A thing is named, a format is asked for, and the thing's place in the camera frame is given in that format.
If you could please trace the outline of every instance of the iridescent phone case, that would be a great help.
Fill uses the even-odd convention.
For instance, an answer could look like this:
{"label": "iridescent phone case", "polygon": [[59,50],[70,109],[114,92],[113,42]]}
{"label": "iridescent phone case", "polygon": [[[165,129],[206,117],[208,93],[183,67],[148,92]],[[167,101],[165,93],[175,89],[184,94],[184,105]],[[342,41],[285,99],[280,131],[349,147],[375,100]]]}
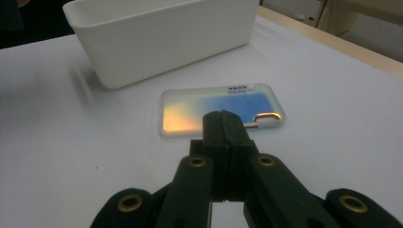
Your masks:
{"label": "iridescent phone case", "polygon": [[276,127],[285,119],[273,90],[266,84],[167,90],[161,101],[163,136],[202,133],[202,117],[212,111],[233,112],[246,128]]}

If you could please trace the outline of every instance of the dark background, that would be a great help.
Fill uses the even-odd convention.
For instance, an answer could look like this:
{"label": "dark background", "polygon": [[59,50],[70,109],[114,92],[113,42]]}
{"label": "dark background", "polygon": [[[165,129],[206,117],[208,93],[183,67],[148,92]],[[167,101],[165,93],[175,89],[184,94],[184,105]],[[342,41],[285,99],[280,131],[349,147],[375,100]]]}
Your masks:
{"label": "dark background", "polygon": [[23,30],[0,29],[0,48],[10,48],[74,33],[63,13],[72,0],[30,0],[20,8]]}

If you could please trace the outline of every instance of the tabletop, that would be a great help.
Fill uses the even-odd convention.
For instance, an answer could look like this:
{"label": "tabletop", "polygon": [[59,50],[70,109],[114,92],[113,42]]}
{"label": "tabletop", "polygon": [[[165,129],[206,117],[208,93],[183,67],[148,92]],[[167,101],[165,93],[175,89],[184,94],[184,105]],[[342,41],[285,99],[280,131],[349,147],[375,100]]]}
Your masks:
{"label": "tabletop", "polygon": [[[287,119],[250,131],[312,193],[350,188],[403,220],[403,81],[257,17],[250,44],[121,89],[75,35],[0,50],[0,227],[89,227],[115,193],[172,181],[191,139],[158,133],[168,89],[266,83]],[[212,227],[246,227],[215,203]]]}

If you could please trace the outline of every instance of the floor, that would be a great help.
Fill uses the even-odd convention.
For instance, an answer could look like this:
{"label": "floor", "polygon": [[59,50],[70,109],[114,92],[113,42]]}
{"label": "floor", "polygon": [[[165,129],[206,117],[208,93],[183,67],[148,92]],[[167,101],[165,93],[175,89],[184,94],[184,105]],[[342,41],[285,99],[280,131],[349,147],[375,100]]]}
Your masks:
{"label": "floor", "polygon": [[[292,18],[297,16],[302,23],[312,26],[319,3],[317,0],[264,0],[263,6]],[[359,15],[353,28],[339,37],[403,63],[402,26]]]}

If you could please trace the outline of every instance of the white plastic bin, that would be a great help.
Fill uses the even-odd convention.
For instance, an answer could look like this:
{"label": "white plastic bin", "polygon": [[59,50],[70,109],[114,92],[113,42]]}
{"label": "white plastic bin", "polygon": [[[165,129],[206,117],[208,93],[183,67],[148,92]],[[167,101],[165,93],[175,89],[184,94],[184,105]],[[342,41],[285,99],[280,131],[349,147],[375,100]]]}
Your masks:
{"label": "white plastic bin", "polygon": [[63,6],[104,86],[118,88],[249,42],[259,0],[77,0]]}

